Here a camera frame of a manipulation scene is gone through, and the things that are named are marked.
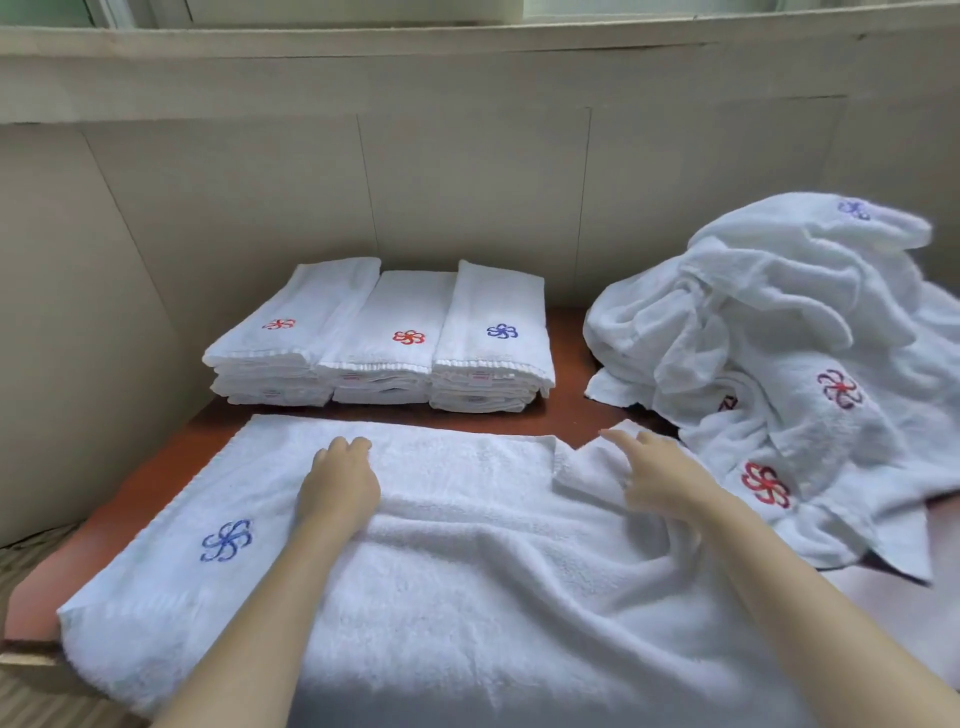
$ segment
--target hand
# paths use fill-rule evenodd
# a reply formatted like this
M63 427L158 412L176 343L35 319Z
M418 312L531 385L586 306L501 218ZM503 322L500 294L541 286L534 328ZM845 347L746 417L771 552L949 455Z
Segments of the hand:
M641 430L636 438L620 429L605 429L609 440L630 461L633 482L624 493L627 507L693 522L728 493L676 441Z
M297 524L333 523L350 538L373 516L380 502L380 484L370 467L371 442L358 437L349 445L335 437L313 457L297 497Z

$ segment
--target pile of crumpled towels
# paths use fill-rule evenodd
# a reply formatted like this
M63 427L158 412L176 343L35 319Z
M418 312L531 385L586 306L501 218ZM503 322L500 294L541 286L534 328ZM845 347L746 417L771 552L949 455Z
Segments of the pile of crumpled towels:
M677 425L810 564L872 550L930 579L924 500L960 480L960 303L910 257L929 242L836 195L730 212L596 300L587 395Z

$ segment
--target flower emblem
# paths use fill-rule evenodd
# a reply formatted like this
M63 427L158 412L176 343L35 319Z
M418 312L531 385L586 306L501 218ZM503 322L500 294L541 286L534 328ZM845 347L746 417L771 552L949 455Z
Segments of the flower emblem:
M780 481L773 468L748 462L744 465L740 482L752 490L761 503L790 507L790 489Z
M837 209L841 212L846 212L857 220L866 221L871 219L870 213L867 212L867 204L860 200L841 200L840 204L837 205Z
M422 344L426 341L426 336L411 328L409 331L398 331L395 333L394 341L398 341L404 346L410 346L411 344Z
M508 327L506 324L497 324L495 327L487 329L487 335L497 339L516 339L518 334L514 327Z
M219 533L211 533L204 539L203 546L207 553L202 554L201 561L229 561L237 555L237 551L249 546L253 541L250 532L250 521L228 521L220 526Z
M843 372L827 369L817 376L817 383L824 385L824 397L840 409L853 409L863 402L863 392L860 392L856 382Z
M293 328L297 319L273 319L269 324L260 328L268 328L270 331L276 331L278 328Z

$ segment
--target white towel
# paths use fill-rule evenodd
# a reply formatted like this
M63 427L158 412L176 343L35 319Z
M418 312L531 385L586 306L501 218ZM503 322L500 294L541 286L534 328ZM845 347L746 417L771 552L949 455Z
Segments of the white towel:
M385 272L319 368L334 375L429 375L456 278L433 271Z
M552 487L555 452L576 457L563 443L279 416L253 418L60 609L80 674L154 715L341 434L373 441L383 500L331 578L291 726L811 725L708 554Z
M676 424L814 566L873 549L928 579L924 499L960 481L960 304L905 252L929 237L834 195L724 215L597 299L588 396Z
M430 388L428 383L388 389L337 387L333 390L333 400L343 404L426 404L430 400Z
M298 265L283 288L206 350L204 364L222 372L269 359L309 368L360 310L379 273L375 257Z
M333 389L316 376L257 377L219 375L210 385L230 404L323 407Z
M519 411L556 386L543 279L460 261L434 355L431 406Z
M556 386L543 279L460 261L434 370L508 370Z

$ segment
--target stack of folded towels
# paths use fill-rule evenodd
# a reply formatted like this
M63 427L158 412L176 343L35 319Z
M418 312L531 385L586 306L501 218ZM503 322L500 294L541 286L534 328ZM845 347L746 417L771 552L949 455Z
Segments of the stack of folded towels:
M430 406L452 412L519 412L549 396L543 279L461 260L430 381Z
M322 357L318 372L348 404L430 399L433 354L457 275L388 271L360 313Z
M204 353L210 389L231 404L323 406L332 394L316 363L376 286L380 260L299 265L283 288Z
M379 272L369 257L298 266L206 350L210 388L231 404L519 412L556 385L542 278L465 260Z

